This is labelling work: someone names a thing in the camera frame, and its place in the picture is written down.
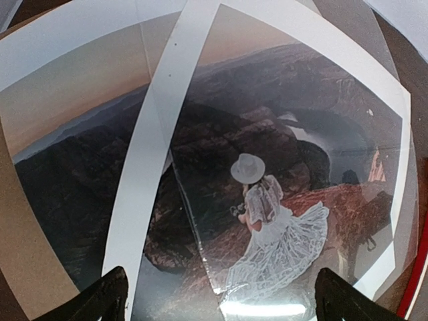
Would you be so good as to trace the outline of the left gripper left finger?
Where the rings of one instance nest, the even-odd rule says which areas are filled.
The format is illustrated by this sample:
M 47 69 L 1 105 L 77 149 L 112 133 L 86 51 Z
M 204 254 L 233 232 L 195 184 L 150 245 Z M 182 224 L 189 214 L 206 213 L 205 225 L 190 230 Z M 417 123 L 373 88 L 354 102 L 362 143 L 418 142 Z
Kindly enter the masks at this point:
M 117 266 L 65 304 L 45 313 L 39 321 L 125 320 L 128 278 Z

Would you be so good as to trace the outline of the white photo mat board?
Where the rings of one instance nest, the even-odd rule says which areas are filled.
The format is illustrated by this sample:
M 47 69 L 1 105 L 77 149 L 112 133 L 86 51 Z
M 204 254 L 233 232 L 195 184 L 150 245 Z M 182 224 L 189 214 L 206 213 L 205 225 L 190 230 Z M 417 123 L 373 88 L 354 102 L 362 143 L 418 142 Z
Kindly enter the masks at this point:
M 121 265 L 134 295 L 143 238 L 173 129 L 207 39 L 218 1 L 72 1 L 1 40 L 1 88 L 6 89 L 69 51 L 113 31 L 179 12 L 142 110 L 113 210 L 104 269 Z M 226 1 L 225 5 L 309 45 L 371 89 L 404 119 L 410 95 L 365 49 L 297 1 Z

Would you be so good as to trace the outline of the red wooden picture frame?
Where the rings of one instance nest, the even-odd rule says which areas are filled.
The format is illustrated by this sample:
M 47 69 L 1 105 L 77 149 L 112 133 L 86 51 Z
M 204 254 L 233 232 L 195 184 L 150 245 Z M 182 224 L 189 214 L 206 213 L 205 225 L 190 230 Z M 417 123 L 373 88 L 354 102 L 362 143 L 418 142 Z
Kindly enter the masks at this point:
M 411 277 L 403 294 L 397 315 L 408 319 L 423 285 L 427 272 L 427 219 L 423 226 L 417 257 L 413 265 Z

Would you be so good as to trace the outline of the clear acrylic sheet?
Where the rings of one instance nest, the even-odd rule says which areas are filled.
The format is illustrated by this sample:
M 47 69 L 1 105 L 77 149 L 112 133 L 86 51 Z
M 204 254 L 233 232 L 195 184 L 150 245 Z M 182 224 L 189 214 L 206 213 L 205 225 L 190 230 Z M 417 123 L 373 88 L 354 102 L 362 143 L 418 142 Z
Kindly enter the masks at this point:
M 220 4 L 162 178 L 155 320 L 314 320 L 330 268 L 376 300 L 417 238 L 405 119 L 309 45 Z

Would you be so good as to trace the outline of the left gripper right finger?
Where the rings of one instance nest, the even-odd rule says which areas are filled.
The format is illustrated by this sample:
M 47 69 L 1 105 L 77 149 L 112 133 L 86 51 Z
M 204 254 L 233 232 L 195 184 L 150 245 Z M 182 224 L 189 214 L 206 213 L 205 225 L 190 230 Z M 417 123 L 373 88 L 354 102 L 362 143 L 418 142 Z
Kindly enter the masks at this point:
M 403 321 L 368 299 L 331 269 L 322 268 L 315 283 L 318 321 Z

